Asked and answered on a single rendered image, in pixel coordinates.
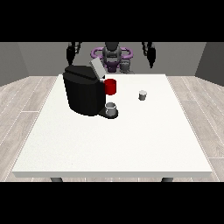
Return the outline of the black coffee machine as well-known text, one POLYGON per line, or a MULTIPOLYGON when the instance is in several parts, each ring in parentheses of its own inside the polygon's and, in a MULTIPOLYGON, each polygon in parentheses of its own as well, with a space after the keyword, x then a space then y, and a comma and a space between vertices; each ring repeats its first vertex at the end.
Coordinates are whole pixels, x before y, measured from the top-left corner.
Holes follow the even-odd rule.
POLYGON ((84 116, 118 117, 106 114, 105 80, 99 80, 91 66, 68 66, 63 73, 66 96, 71 110, 84 116))

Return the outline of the red pod holder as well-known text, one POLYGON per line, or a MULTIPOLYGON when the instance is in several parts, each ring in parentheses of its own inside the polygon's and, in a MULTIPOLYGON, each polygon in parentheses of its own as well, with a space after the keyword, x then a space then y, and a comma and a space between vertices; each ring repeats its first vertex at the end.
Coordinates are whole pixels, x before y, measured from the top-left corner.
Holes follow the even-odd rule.
POLYGON ((114 95, 116 93, 116 80, 106 79, 104 81, 104 86, 106 95, 114 95))

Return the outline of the pale grey machine lid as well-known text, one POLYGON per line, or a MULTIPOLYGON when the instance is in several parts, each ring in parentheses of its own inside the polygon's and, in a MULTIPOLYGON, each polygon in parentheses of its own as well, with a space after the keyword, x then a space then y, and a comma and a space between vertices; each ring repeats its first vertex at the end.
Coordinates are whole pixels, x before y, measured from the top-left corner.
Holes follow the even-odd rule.
POLYGON ((106 71, 105 71, 100 59, 99 58, 92 59, 89 62, 89 64, 94 69, 94 72, 95 72, 97 78, 99 80, 101 80, 105 76, 106 71))

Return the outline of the small grey cup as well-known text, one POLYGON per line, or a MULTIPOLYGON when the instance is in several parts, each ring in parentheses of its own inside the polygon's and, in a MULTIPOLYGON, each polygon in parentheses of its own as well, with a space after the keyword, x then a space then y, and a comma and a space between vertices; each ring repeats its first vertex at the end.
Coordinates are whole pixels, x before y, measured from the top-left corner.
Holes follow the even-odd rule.
POLYGON ((107 102, 105 109, 108 116, 114 116, 116 114, 116 105, 113 102, 107 102))

